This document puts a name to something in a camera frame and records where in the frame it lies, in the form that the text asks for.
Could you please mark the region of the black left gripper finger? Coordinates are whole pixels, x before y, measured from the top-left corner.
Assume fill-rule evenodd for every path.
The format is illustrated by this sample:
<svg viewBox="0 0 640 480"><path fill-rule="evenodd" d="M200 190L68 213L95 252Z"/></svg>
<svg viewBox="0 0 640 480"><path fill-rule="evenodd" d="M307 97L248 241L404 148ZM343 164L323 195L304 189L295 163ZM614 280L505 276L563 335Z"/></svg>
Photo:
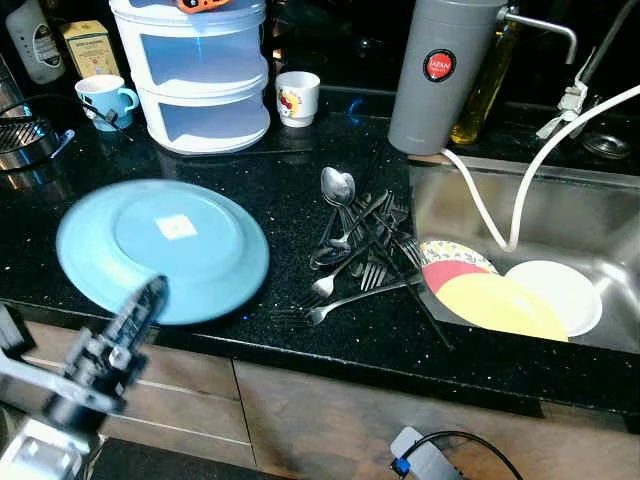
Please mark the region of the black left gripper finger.
<svg viewBox="0 0 640 480"><path fill-rule="evenodd" d="M168 276L156 275L141 285L118 315L119 346L138 346L157 321L169 298Z"/></svg>

